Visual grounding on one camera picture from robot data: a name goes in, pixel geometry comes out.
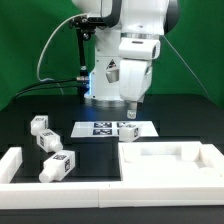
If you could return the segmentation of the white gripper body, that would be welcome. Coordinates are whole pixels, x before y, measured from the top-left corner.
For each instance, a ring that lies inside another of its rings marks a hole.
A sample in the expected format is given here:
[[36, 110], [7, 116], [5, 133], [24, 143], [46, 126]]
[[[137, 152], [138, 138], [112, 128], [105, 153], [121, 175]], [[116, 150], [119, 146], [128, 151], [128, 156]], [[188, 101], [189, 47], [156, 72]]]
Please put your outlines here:
[[123, 100], [139, 101], [151, 85], [152, 61], [160, 54], [156, 39], [122, 38], [119, 45], [119, 93]]

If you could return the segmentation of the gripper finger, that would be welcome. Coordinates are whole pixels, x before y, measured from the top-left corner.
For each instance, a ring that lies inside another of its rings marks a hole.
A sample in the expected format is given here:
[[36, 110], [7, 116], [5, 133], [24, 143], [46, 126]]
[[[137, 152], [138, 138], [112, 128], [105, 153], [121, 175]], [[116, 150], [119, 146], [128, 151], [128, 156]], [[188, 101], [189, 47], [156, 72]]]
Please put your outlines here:
[[135, 101], [129, 101], [127, 104], [127, 118], [135, 119], [137, 116], [137, 103]]

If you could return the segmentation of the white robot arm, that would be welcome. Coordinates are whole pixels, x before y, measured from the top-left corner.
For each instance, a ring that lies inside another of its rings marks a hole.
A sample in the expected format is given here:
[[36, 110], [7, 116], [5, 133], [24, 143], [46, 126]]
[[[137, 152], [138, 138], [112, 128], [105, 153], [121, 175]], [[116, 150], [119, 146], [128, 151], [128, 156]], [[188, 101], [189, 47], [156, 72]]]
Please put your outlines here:
[[102, 107], [127, 107], [137, 116], [152, 82], [152, 63], [160, 55], [160, 38], [177, 24], [178, 0], [71, 0], [83, 14], [71, 24], [78, 41], [95, 39], [95, 65], [84, 99]]

